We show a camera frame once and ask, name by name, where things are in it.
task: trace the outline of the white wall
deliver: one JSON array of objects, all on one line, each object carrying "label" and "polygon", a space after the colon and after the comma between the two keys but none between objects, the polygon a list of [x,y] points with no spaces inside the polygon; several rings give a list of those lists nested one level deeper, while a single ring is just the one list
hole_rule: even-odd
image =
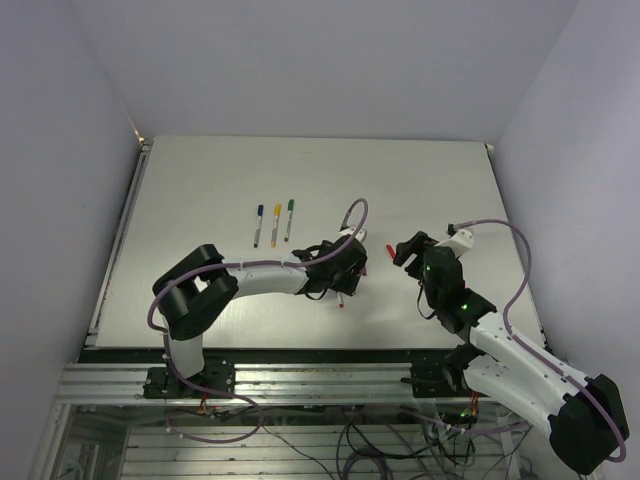
[{"label": "white wall", "polygon": [[66,0],[0,3],[0,476],[26,478],[139,149]]},{"label": "white wall", "polygon": [[582,0],[497,147],[552,347],[620,386],[640,471],[640,3]]},{"label": "white wall", "polygon": [[143,136],[496,142],[577,0],[73,0]]}]

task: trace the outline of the green marker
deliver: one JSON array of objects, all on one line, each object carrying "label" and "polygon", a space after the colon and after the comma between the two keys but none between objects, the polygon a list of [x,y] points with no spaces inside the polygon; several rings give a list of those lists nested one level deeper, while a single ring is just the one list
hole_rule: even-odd
[{"label": "green marker", "polygon": [[293,218],[293,198],[289,200],[289,205],[287,205],[287,210],[289,211],[289,220],[287,221],[287,232],[284,234],[285,242],[288,242],[289,237],[291,236],[291,219]]}]

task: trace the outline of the white table surface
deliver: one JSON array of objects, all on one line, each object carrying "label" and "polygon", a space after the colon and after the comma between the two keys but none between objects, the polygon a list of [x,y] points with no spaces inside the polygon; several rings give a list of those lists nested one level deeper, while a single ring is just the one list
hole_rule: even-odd
[{"label": "white table surface", "polygon": [[[416,310],[418,285],[394,267],[387,243],[418,230],[446,238],[449,222],[505,219],[485,146],[472,142],[256,137],[155,139],[99,323],[98,347],[160,347],[146,325],[155,280],[195,247],[213,243],[226,257],[275,258],[335,239],[345,209],[369,201],[368,275],[339,309],[335,294],[312,302],[270,294],[233,301],[205,334],[206,347],[451,348],[437,320]],[[291,240],[286,205],[295,199]],[[282,204],[276,248],[273,208]],[[265,205],[253,248],[258,204]],[[360,210],[354,212],[357,220]],[[462,257],[465,279],[499,309],[522,279],[513,237],[501,226],[475,228]],[[156,314],[156,322],[162,318]],[[529,292],[512,321],[542,343]]]}]

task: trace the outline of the marker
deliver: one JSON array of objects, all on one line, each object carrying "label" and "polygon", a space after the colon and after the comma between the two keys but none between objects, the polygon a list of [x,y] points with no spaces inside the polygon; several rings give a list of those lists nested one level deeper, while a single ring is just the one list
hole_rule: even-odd
[{"label": "marker", "polygon": [[280,220],[280,204],[276,203],[276,208],[273,211],[273,230],[271,231],[271,248],[276,246],[276,240],[278,238],[278,220]]},{"label": "marker", "polygon": [[285,242],[288,242],[289,237],[291,236],[291,218],[293,217],[293,198],[289,200],[289,205],[287,206],[287,210],[289,211],[289,220],[287,221],[287,231],[284,234]]},{"label": "marker", "polygon": [[258,226],[256,227],[256,236],[253,237],[253,248],[258,248],[258,243],[260,243],[260,230],[262,229],[262,210],[264,210],[264,205],[258,205]]}]

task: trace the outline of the wall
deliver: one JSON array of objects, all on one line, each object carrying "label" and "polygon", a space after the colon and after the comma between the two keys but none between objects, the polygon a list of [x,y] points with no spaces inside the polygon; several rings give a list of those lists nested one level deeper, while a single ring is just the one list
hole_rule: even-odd
[{"label": "wall", "polygon": [[139,146],[66,1],[0,6],[0,471],[26,478]]},{"label": "wall", "polygon": [[531,238],[531,288],[552,347],[621,388],[629,458],[607,470],[625,480],[640,469],[638,18],[634,0],[582,0],[494,162],[509,216]]},{"label": "wall", "polygon": [[577,0],[73,0],[143,136],[497,141]]}]

